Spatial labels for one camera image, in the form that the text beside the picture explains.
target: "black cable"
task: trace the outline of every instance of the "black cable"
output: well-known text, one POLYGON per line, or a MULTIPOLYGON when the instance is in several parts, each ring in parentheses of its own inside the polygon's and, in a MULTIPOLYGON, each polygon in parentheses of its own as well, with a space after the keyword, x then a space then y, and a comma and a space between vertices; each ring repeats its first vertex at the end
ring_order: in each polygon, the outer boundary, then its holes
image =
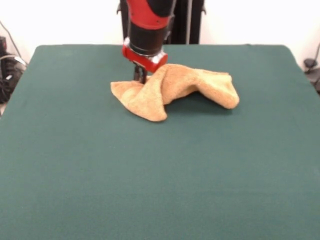
POLYGON ((3 25, 3 23, 2 23, 1 21, 0 21, 0 25, 3 27, 3 29, 6 31, 6 33, 9 35, 9 38, 10 38, 10 40, 11 40, 11 42, 12 42, 12 44, 13 44, 15 50, 16 50, 16 52, 18 53, 19 57, 21 58, 21 54, 20 54, 20 52, 19 52, 19 49, 17 48, 17 45, 15 44, 15 41, 13 40, 10 32, 9 32, 8 29, 5 27, 5 25, 3 25))
POLYGON ((319 43, 318 48, 316 50, 316 54, 315 54, 314 60, 317 60, 318 55, 319 55, 319 50, 320 50, 320 43, 319 43))

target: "white wall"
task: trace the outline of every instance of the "white wall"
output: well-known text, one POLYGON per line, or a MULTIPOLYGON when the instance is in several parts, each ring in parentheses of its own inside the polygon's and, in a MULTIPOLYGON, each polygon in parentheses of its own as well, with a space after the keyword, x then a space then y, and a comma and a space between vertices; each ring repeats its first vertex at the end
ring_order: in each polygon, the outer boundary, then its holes
MULTIPOLYGON (((260 2, 205 0, 207 15, 202 18, 200 43, 283 44, 303 66, 303 59, 313 57, 320 42, 320 0, 260 2)), ((7 11, 1 9, 0 19, 29 61, 38 45, 121 44, 118 3, 2 0, 7 11)))

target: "tan towel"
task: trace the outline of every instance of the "tan towel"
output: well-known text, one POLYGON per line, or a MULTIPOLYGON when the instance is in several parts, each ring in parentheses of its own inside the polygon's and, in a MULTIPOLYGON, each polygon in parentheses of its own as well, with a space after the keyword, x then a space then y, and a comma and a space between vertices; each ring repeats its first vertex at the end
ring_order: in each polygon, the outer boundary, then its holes
POLYGON ((112 94, 133 114, 149 121, 167 118, 165 105, 199 91, 226 109, 239 103, 239 96, 226 72, 194 69, 179 64, 160 67, 146 83, 137 81, 111 82, 112 94))

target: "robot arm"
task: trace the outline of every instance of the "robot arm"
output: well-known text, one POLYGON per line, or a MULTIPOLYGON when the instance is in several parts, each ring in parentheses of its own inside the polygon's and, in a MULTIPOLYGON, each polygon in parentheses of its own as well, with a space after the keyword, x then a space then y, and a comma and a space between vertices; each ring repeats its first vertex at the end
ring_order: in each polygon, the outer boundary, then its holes
POLYGON ((134 79, 142 83, 147 72, 154 73, 168 60, 163 43, 168 37, 169 26, 176 0, 126 0, 129 10, 128 37, 122 53, 135 64, 134 79))

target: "green table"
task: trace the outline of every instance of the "green table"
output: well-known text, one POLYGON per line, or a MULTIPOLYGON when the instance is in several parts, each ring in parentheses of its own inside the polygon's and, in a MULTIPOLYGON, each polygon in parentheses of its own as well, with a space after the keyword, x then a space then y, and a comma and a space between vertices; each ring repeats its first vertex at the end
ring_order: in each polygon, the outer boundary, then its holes
POLYGON ((238 107, 148 122, 111 94, 120 46, 36 49, 0 120, 1 240, 320 239, 320 99, 288 48, 165 49, 229 72, 238 107))

